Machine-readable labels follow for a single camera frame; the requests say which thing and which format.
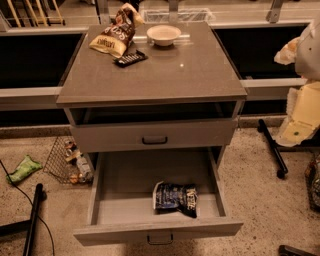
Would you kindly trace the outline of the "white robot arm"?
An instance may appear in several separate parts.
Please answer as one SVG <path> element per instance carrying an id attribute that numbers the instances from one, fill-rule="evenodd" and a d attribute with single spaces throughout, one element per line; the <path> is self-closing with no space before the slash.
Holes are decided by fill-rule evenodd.
<path id="1" fill-rule="evenodd" d="M 275 137 L 281 146 L 293 147 L 311 139 L 320 127 L 320 24 L 313 20 L 307 28 L 285 44 L 274 57 L 279 64 L 295 64 L 295 72 L 306 83 L 290 88 L 287 116 Z"/>

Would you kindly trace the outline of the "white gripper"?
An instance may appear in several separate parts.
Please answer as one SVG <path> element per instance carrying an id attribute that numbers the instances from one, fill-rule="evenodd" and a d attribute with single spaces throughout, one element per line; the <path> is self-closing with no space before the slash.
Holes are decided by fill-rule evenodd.
<path id="1" fill-rule="evenodd" d="M 299 37 L 285 44 L 274 57 L 276 63 L 295 62 Z M 320 82 L 308 83 L 300 89 L 290 88 L 287 96 L 287 116 L 281 124 L 276 143 L 293 147 L 310 139 L 320 127 Z"/>

